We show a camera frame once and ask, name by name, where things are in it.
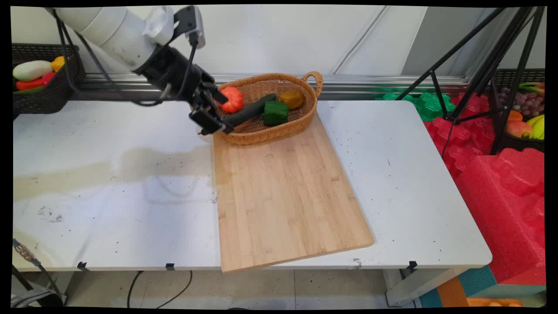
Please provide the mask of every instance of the yellow pepper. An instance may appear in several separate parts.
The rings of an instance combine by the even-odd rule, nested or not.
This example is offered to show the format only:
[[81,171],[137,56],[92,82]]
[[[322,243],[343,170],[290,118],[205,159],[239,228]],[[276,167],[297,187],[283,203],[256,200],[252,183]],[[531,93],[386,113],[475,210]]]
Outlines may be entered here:
[[52,68],[54,69],[54,72],[58,72],[62,68],[62,66],[64,65],[64,56],[57,57],[50,64],[52,65]]
[[304,95],[296,89],[290,89],[282,92],[277,100],[286,104],[290,110],[293,110],[302,106],[304,103]]

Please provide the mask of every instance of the tiled floor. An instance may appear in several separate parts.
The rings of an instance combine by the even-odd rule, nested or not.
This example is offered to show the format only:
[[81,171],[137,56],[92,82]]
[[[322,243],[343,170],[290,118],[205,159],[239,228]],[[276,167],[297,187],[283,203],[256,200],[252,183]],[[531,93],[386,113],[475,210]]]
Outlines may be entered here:
[[[136,272],[76,272],[66,290],[66,306],[126,307],[135,275]],[[189,279],[190,272],[144,272],[134,286],[131,307],[155,308],[178,294]],[[163,308],[387,308],[385,292],[381,270],[260,270],[227,275],[194,271],[190,287]]]

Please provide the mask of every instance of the white table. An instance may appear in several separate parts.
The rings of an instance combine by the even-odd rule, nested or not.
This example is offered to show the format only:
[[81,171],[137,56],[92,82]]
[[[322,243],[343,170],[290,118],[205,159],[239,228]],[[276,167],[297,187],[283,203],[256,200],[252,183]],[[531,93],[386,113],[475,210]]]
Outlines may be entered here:
[[[13,123],[13,236],[47,270],[219,269],[212,137],[186,103],[70,101]],[[323,101],[318,114],[375,243],[270,269],[417,271],[390,304],[492,255],[418,113],[406,101]],[[37,270],[15,252],[20,271]]]

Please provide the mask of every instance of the tripod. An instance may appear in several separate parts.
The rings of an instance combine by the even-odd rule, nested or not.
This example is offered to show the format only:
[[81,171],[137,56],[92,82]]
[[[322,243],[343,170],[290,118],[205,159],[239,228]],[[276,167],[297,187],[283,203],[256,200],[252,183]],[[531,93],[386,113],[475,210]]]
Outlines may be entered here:
[[544,13],[544,7],[536,7],[534,14],[531,18],[533,18],[533,23],[531,24],[531,28],[529,29],[529,34],[527,35],[527,40],[523,47],[523,52],[521,53],[521,57],[519,59],[519,64],[517,66],[516,76],[513,80],[512,88],[510,89],[508,99],[504,106],[499,107],[496,110],[491,110],[487,112],[482,112],[474,116],[466,117],[460,119],[459,116],[465,109],[471,95],[474,92],[477,92],[477,95],[481,95],[482,92],[485,90],[488,82],[490,81],[491,88],[493,90],[496,89],[496,85],[494,81],[491,80],[494,72],[498,68],[498,65],[506,55],[509,47],[513,44],[519,33],[523,30],[523,28],[529,23],[530,18],[528,18],[530,12],[533,10],[534,7],[520,7],[517,13],[512,18],[512,21],[504,30],[504,33],[497,41],[494,48],[490,51],[489,55],[483,61],[482,65],[480,66],[479,70],[473,78],[471,79],[463,98],[459,102],[459,104],[455,107],[454,112],[451,115],[448,115],[448,111],[444,105],[444,100],[442,99],[442,92],[440,90],[440,85],[436,79],[435,70],[442,65],[446,60],[449,59],[453,54],[455,54],[463,45],[465,45],[471,38],[473,38],[480,30],[482,30],[487,24],[489,24],[495,17],[497,17],[505,8],[496,8],[489,16],[487,16],[484,21],[482,21],[479,25],[477,25],[473,30],[471,30],[461,41],[459,41],[453,48],[451,48],[440,60],[438,60],[433,66],[428,68],[423,75],[421,75],[411,86],[409,86],[404,92],[398,95],[396,100],[401,100],[407,94],[409,94],[415,87],[417,87],[424,79],[428,76],[432,78],[432,82],[434,84],[434,88],[436,89],[436,94],[438,96],[438,100],[440,101],[443,119],[452,121],[453,128],[454,125],[459,125],[461,122],[472,120],[475,118],[498,114],[502,112],[502,117],[500,119],[499,125],[496,127],[496,136],[494,138],[494,143],[492,143],[492,148],[490,150],[490,154],[494,155],[498,152],[500,141],[502,140],[502,135],[506,128],[506,122],[509,117],[510,110],[512,108],[513,100],[515,98],[517,88],[519,85],[519,80],[521,74],[525,70],[525,65],[527,64],[527,59],[529,58],[529,54],[531,53],[531,49],[533,47],[533,43],[535,42],[535,37],[538,31],[538,27],[542,20],[542,14]]

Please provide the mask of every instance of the cucumber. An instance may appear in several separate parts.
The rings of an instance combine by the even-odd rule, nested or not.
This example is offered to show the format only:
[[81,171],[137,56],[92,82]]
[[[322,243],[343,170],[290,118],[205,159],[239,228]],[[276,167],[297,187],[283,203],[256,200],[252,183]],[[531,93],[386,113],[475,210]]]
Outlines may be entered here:
[[240,110],[239,112],[233,115],[223,118],[223,121],[233,127],[238,126],[248,121],[250,118],[261,115],[263,113],[263,109],[266,106],[266,102],[274,101],[276,99],[277,99],[277,95],[275,95],[274,93],[267,94],[262,98],[260,98],[257,102],[251,104],[250,106]]

